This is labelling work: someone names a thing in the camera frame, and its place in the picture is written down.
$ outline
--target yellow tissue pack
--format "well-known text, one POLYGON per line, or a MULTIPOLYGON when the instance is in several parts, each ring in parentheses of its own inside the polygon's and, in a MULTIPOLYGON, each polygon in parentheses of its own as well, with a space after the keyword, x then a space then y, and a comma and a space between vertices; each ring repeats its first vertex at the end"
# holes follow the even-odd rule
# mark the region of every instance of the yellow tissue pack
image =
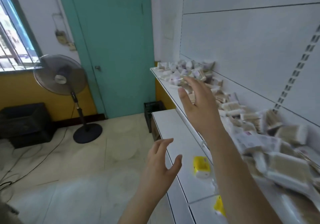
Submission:
POLYGON ((224 211, 223 208, 223 203, 222 203, 222 199, 221 196, 219 195, 219 197, 217 198, 216 204, 214 205, 214 210, 218 213, 221 213, 222 215, 224 215, 226 217, 226 212, 224 211))
POLYGON ((196 177, 207 178, 210 176, 209 160, 203 156, 195 156, 193 158, 193 169, 196 177))

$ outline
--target window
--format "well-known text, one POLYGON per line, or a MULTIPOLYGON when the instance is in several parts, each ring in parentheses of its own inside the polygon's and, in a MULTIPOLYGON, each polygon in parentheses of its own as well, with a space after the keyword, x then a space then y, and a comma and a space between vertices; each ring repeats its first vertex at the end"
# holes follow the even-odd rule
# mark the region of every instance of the window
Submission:
POLYGON ((0 0, 0 72, 33 69, 37 61, 11 0, 0 0))

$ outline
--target black plastic crate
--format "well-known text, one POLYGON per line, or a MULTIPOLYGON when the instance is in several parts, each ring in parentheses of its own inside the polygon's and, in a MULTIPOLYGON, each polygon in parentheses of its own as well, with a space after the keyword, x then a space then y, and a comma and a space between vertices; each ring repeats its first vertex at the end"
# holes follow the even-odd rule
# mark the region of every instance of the black plastic crate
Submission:
POLYGON ((39 132, 11 137, 9 138, 9 141, 15 149, 30 145, 42 144, 50 142, 56 130, 56 125, 53 122, 49 122, 46 124, 44 129, 40 130, 39 132))
POLYGON ((0 111, 0 135, 2 138, 35 133, 51 122, 44 103, 4 108, 0 111))
POLYGON ((144 103, 144 117, 146 118, 146 124, 148 125, 149 133, 151 133, 151 117, 153 112, 166 110, 162 101, 154 101, 144 103))

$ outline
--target tiled floor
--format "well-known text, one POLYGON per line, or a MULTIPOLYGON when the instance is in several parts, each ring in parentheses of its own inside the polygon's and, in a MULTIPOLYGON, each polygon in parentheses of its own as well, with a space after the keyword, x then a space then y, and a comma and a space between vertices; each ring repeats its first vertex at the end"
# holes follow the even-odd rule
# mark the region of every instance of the tiled floor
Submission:
MULTIPOLYGON (((98 123, 102 135, 88 144, 73 141, 79 126, 58 129, 49 143, 14 151, 9 142, 0 141, 5 163, 0 179, 28 150, 6 176, 5 181, 15 181, 34 169, 66 132, 41 165, 1 193, 3 201, 20 211, 23 223, 117 223, 136 191, 153 138, 143 114, 98 123)), ((149 222, 172 223, 170 215, 163 199, 149 222)))

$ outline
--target standing fan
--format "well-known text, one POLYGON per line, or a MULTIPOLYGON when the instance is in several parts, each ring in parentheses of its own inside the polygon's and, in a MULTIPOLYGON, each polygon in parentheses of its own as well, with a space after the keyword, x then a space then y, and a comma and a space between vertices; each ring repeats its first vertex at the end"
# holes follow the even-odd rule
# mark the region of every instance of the standing fan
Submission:
POLYGON ((63 55, 44 55, 38 62, 38 67, 33 71, 36 81, 50 92, 71 95, 77 106, 83 126, 73 134, 74 141, 85 144, 98 138, 102 133, 101 125, 86 124, 76 97, 76 94, 81 92, 87 84, 86 74, 81 65, 63 55))

